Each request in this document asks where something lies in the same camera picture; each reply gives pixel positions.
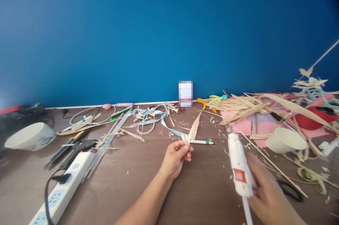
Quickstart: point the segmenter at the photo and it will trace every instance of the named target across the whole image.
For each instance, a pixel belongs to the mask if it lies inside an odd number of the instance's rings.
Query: white power strip
[[[58,183],[49,195],[49,213],[54,224],[58,223],[64,213],[94,157],[95,154],[92,152],[79,153],[65,172],[65,174],[71,174],[67,182],[64,184]],[[48,225],[45,203],[43,203],[42,207],[36,213],[29,225]]]

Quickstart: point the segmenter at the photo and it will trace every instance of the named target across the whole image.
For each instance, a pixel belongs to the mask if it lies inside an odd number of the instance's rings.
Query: black scissors
[[[289,183],[282,181],[282,180],[277,180],[277,183],[279,184],[280,188],[282,189],[282,191],[285,195],[290,196],[292,199],[294,199],[297,202],[300,202],[300,203],[304,202],[303,195],[292,184],[289,184]],[[293,192],[295,194],[291,193],[288,189],[284,188],[284,186],[288,186],[291,190],[293,190]]]

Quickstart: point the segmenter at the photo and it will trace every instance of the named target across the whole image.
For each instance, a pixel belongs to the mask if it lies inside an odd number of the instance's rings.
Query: blue wall
[[[0,0],[0,107],[288,91],[339,39],[334,0]],[[316,67],[338,89],[334,49]]]

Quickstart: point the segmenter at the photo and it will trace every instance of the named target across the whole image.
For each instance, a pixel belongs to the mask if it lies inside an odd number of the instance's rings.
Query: orange toy
[[[197,102],[198,103],[202,103],[204,105],[202,110],[205,110],[206,109],[206,104],[208,104],[210,101],[209,100],[203,100],[201,98],[197,98]]]

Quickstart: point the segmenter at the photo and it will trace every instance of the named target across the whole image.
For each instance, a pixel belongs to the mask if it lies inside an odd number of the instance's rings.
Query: hand
[[[180,174],[184,161],[191,161],[192,146],[187,146],[183,141],[171,143],[163,159],[159,172],[171,179],[176,179]]]
[[[265,225],[306,225],[261,161],[252,153],[246,157],[258,184],[257,194],[248,202],[261,221]]]

